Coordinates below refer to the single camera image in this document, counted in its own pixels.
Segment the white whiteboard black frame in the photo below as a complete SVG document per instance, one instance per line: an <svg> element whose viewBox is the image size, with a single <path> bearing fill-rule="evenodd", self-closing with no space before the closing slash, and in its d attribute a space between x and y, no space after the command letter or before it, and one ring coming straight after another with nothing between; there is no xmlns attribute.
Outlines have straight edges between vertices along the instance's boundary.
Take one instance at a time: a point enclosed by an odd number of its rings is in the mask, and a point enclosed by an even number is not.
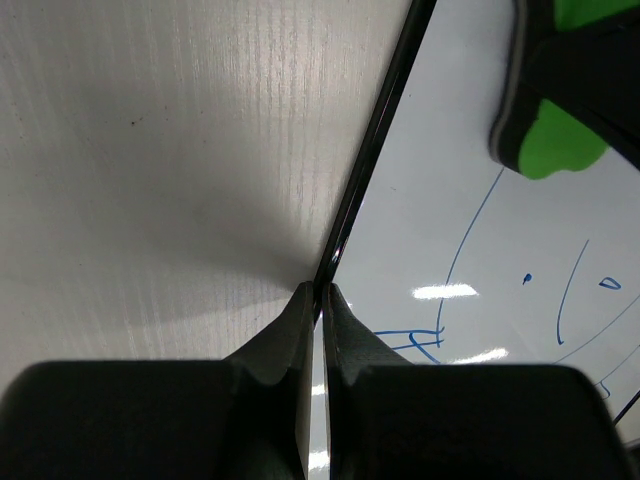
<svg viewBox="0 0 640 480"><path fill-rule="evenodd" d="M639 475L639 166L494 161L517 1L410 4L316 274L418 365L553 365L597 390Z"/></svg>

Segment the green whiteboard eraser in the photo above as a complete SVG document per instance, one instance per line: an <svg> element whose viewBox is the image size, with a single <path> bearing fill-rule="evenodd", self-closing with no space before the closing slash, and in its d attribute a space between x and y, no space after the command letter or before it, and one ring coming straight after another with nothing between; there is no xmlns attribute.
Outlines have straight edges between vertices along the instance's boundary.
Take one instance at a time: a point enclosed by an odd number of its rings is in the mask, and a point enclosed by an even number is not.
<svg viewBox="0 0 640 480"><path fill-rule="evenodd" d="M493 123L492 159L538 180L561 171L589 168L610 147L529 85L529 60L549 38L602 19L637 19L636 1L517 1L509 62Z"/></svg>

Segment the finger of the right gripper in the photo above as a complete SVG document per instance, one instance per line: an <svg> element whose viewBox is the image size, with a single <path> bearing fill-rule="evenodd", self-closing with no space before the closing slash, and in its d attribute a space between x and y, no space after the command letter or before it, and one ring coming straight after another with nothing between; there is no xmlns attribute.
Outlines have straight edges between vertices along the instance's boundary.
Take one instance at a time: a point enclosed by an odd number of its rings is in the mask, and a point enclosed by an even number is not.
<svg viewBox="0 0 640 480"><path fill-rule="evenodd" d="M639 166L639 21L602 19L544 41L529 85Z"/></svg>

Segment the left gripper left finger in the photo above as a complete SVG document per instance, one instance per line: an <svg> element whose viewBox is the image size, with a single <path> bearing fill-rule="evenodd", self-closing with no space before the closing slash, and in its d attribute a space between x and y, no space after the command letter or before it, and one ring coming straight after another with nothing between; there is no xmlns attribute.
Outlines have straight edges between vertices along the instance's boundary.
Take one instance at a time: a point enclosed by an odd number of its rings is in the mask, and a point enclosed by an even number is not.
<svg viewBox="0 0 640 480"><path fill-rule="evenodd" d="M221 360L50 361L1 399L5 479L304 479L313 288Z"/></svg>

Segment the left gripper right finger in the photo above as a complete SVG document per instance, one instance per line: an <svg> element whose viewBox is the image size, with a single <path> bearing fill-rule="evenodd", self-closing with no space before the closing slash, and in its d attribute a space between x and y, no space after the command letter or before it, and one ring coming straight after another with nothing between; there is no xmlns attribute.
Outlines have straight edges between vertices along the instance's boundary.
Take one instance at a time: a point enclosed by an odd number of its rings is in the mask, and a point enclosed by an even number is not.
<svg viewBox="0 0 640 480"><path fill-rule="evenodd" d="M334 479L621 479L597 390L553 365L418 365L322 296Z"/></svg>

